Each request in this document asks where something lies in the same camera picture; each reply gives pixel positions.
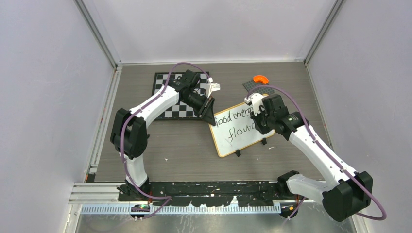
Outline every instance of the yellow border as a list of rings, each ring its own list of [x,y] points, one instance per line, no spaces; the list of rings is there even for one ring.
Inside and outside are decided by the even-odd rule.
[[[235,105],[235,106],[233,106],[233,107],[230,107],[230,108],[227,108],[227,109],[225,109],[225,110],[222,110],[222,111],[220,111],[220,112],[218,112],[218,113],[215,113],[215,115],[220,114],[220,113],[223,113],[223,112],[226,112],[226,111],[229,111],[230,109],[239,107],[239,106],[241,106],[241,105],[243,105],[243,104],[245,104],[245,103],[237,104],[237,105]],[[251,146],[251,145],[253,145],[253,144],[257,143],[257,142],[262,141],[262,139],[261,139],[261,140],[258,140],[258,141],[256,141],[256,142],[253,142],[253,143],[247,145],[247,146],[244,146],[244,147],[242,147],[242,148],[240,148],[240,149],[236,149],[236,150],[234,150],[233,152],[230,152],[230,153],[228,153],[228,154],[225,154],[225,155],[221,156],[220,153],[219,153],[219,150],[218,150],[218,146],[216,145],[216,139],[215,139],[215,135],[213,134],[212,125],[209,124],[209,128],[210,128],[210,132],[212,133],[213,142],[215,143],[216,151],[217,151],[217,153],[218,153],[218,156],[221,157],[221,158],[224,158],[224,157],[226,157],[226,156],[228,156],[228,155],[230,155],[230,154],[235,153],[236,150],[242,150],[242,149],[244,149],[244,148],[246,148],[246,147],[249,147],[249,146]],[[267,136],[266,138],[271,137],[271,136],[273,136],[274,134],[275,134],[275,131],[273,131],[273,134],[272,134],[272,135],[269,135],[269,136]]]

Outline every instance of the white sign board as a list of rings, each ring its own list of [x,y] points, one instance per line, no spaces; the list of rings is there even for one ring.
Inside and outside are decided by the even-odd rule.
[[[209,125],[219,157],[225,157],[248,147],[275,131],[261,135],[250,118],[252,106],[240,103],[215,114],[216,126]]]

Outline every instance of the chessboard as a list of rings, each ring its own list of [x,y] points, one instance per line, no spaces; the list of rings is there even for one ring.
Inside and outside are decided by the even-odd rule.
[[[170,80],[172,79],[179,79],[184,72],[174,72],[170,76]],[[200,80],[197,83],[194,91],[200,95],[206,94],[205,85],[207,84],[207,76],[202,72],[197,72],[196,74],[200,75]],[[154,82],[153,82],[153,89],[152,95],[154,95],[162,85],[166,83],[168,73],[156,73],[154,74]],[[165,112],[160,114],[156,120],[199,120],[197,116],[195,116],[193,108],[189,107],[187,104],[183,102],[179,102],[176,105],[168,108]]]

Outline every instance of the robotic arm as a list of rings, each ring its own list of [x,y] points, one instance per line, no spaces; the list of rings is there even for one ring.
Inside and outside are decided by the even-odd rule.
[[[245,99],[245,103],[253,106],[251,118],[261,134],[266,134],[274,129],[276,133],[298,147],[320,171],[326,181],[316,181],[299,174],[297,171],[291,171],[278,178],[280,192],[301,195],[322,204],[327,213],[339,222],[370,205],[370,197],[343,172],[343,169],[354,176],[369,192],[372,192],[372,177],[366,171],[358,173],[345,163],[309,125],[316,140],[342,164],[343,169],[339,169],[312,139],[300,113],[290,114],[280,95],[272,94],[264,97],[254,93]]]
[[[147,147],[147,127],[156,117],[179,101],[182,101],[194,109],[196,116],[213,126],[216,125],[213,114],[215,99],[210,94],[212,91],[219,90],[220,86],[217,83],[212,83],[213,80],[209,79],[209,83],[206,86],[206,96],[201,96],[194,92],[199,79],[199,75],[187,70],[180,79],[170,80],[167,86],[162,86],[158,93],[165,90],[159,98],[155,99],[156,93],[144,103],[129,111],[121,108],[116,112],[110,142],[120,152],[120,134],[125,121],[138,109],[150,103],[144,110],[133,117],[128,124],[129,128],[124,134],[124,156],[130,177],[144,192],[147,192],[149,189],[149,179],[144,170],[143,152]],[[126,177],[126,180],[128,185],[133,187],[129,177]]]

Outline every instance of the orange object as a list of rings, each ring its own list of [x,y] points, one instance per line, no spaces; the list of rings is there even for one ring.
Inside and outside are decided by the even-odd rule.
[[[253,81],[254,81],[255,83],[261,82],[261,83],[263,83],[264,85],[266,85],[266,84],[269,83],[269,79],[266,78],[266,76],[263,76],[263,75],[256,75],[256,76],[254,76],[254,77],[253,77]]]

